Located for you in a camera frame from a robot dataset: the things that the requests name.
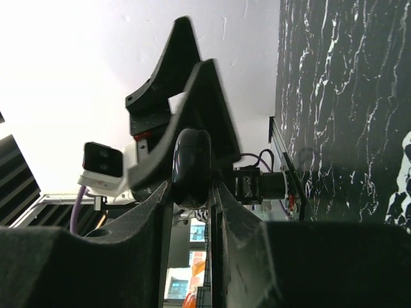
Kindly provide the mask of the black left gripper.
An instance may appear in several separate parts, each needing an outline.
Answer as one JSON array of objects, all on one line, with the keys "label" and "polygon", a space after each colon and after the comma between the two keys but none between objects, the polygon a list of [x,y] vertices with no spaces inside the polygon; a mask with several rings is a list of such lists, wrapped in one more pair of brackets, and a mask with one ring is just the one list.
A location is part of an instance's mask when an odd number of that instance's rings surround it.
[{"label": "black left gripper", "polygon": [[[169,108],[150,108],[183,89],[174,115]],[[200,61],[188,16],[174,20],[151,77],[126,97],[125,106],[131,114],[130,134],[136,142],[137,162],[128,169],[128,186],[133,192],[171,176],[177,137],[185,128],[208,132],[212,171],[231,167],[241,158],[218,63],[214,58]]]}]

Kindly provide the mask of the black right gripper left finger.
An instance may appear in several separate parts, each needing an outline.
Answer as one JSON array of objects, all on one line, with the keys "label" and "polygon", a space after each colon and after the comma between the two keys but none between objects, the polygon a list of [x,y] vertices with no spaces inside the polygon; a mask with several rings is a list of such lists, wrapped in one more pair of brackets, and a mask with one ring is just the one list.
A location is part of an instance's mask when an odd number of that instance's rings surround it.
[{"label": "black right gripper left finger", "polygon": [[1,229],[2,307],[162,307],[173,202],[163,182],[85,237],[59,227]]}]

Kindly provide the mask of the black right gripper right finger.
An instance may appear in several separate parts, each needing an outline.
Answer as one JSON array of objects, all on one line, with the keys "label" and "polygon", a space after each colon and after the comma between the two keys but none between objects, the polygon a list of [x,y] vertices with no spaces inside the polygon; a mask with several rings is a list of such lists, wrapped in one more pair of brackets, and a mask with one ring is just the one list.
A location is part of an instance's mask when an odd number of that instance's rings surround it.
[{"label": "black right gripper right finger", "polygon": [[409,307],[410,235],[382,224],[262,221],[210,190],[213,307]]}]

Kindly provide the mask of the black round earbud case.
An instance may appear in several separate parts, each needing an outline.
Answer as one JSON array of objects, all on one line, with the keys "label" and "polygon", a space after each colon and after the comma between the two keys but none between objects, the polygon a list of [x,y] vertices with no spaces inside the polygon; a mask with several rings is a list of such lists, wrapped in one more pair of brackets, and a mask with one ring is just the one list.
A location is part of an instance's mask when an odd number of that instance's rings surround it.
[{"label": "black round earbud case", "polygon": [[185,128],[173,152],[171,192],[183,209],[205,207],[211,182],[211,138],[207,131]]}]

